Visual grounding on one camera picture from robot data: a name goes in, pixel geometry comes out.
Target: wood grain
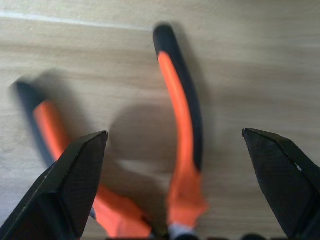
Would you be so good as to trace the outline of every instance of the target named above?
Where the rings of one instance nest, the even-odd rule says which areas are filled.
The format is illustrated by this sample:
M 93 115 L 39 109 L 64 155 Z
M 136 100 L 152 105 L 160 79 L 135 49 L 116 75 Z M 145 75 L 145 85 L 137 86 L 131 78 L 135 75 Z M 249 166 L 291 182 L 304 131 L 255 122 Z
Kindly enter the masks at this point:
M 283 135 L 320 163 L 319 8 L 316 0 L 0 0 L 0 224 L 45 169 L 10 94 L 27 75 L 74 138 L 109 131 L 102 182 L 164 227 L 176 128 L 152 29 L 168 21 L 204 121 L 210 209 L 199 236 L 283 236 L 241 131 Z M 84 237 L 105 236 L 89 220 Z

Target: orange and black handle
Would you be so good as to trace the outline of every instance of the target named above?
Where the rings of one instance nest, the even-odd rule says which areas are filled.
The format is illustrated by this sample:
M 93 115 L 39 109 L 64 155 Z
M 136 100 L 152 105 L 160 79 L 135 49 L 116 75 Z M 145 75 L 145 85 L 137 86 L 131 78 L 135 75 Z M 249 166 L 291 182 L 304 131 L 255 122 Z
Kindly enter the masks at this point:
M 14 84 L 36 144 L 47 165 L 58 161 L 70 138 L 58 110 L 35 86 L 18 80 Z M 146 214 L 129 198 L 99 185 L 90 216 L 112 238 L 147 238 L 152 228 Z
M 200 105 L 172 27 L 167 24 L 156 27 L 153 41 L 177 125 L 176 166 L 167 198 L 167 223 L 194 227 L 207 209 L 201 191 L 203 123 Z

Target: pliers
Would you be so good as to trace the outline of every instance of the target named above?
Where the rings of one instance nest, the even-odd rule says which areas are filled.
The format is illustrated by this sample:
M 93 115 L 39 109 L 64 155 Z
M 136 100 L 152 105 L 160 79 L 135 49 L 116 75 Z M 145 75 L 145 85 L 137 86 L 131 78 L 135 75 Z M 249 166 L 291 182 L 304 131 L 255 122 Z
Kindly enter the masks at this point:
M 155 28 L 153 41 L 160 70 L 174 109 L 177 127 L 176 165 L 167 197 L 167 224 L 193 228 L 207 209 L 202 195 L 203 124 L 197 93 L 171 26 Z M 15 84 L 39 151 L 50 167 L 71 142 L 54 104 L 35 86 Z M 155 230 L 131 199 L 99 184 L 90 216 L 112 238 L 149 238 Z

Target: wooden surface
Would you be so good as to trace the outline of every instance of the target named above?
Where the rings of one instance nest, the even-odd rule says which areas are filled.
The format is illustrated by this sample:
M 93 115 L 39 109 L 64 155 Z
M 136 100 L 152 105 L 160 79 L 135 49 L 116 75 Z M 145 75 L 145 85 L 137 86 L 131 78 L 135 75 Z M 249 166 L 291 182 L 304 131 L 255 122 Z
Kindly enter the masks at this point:
M 102 182 L 155 223 L 176 127 L 152 29 L 173 24 L 204 122 L 202 238 L 284 235 L 258 186 L 244 127 L 292 139 L 320 163 L 320 2 L 0 0 L 0 224 L 45 167 L 10 85 L 35 79 L 73 137 L 109 131 Z M 103 239 L 89 220 L 83 239 Z

